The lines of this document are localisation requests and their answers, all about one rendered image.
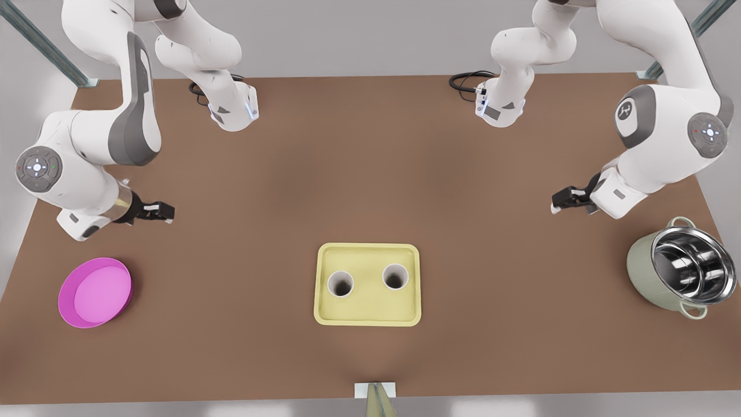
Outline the green steel-lined pot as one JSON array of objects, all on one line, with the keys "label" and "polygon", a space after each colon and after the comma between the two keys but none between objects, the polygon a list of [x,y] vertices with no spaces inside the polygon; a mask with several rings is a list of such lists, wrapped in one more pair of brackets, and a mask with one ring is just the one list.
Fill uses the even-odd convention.
[{"label": "green steel-lined pot", "polygon": [[635,241],[626,270],[646,301],[690,320],[704,319],[709,306],[728,300],[738,287],[730,254],[688,217],[674,217]]}]

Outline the silver frame post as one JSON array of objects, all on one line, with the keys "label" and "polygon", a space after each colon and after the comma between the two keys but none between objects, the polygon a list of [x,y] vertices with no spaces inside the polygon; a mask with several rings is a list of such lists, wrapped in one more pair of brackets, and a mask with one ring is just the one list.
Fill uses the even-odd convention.
[{"label": "silver frame post", "polygon": [[391,402],[396,396],[396,382],[364,382],[354,385],[354,398],[366,400],[365,417],[398,417]]},{"label": "silver frame post", "polygon": [[77,88],[97,87],[98,79],[85,76],[81,69],[77,68],[11,0],[0,0],[0,16],[67,77],[69,81],[74,83]]},{"label": "silver frame post", "polygon": [[696,88],[711,82],[697,38],[737,0],[712,0],[694,21],[687,21],[680,11],[670,11],[669,2],[656,2],[656,22],[649,24],[648,32],[656,40],[636,40],[636,48],[655,59],[645,71],[638,71],[641,80],[657,80],[665,75],[669,85]]}]

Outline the white IKEA cup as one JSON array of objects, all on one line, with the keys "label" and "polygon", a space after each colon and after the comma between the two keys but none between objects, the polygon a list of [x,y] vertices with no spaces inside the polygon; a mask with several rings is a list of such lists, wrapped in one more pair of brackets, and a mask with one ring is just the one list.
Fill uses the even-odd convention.
[{"label": "white IKEA cup", "polygon": [[333,272],[328,277],[327,288],[332,296],[347,298],[354,289],[354,278],[346,271]]},{"label": "white IKEA cup", "polygon": [[389,264],[382,272],[384,285],[391,291],[404,288],[409,282],[409,272],[401,264]]}]

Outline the yellow rectangular tray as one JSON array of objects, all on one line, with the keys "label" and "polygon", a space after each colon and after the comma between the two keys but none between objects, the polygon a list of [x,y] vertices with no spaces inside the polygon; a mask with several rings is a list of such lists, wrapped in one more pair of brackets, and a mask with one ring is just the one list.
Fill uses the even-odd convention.
[{"label": "yellow rectangular tray", "polygon": [[[400,290],[384,285],[382,272],[401,264],[409,282]],[[327,281],[336,271],[349,272],[354,289],[347,298],[330,294]],[[318,249],[313,317],[322,325],[412,327],[423,314],[418,249],[399,243],[325,243]]]}]

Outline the pink round bowl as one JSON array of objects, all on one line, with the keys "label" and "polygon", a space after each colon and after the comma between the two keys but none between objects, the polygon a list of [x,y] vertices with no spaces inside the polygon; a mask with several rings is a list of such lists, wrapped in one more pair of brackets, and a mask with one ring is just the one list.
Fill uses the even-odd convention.
[{"label": "pink round bowl", "polygon": [[58,311],[67,324],[90,329],[122,313],[133,296],[128,268],[114,258],[95,258],[69,273],[58,294]]}]

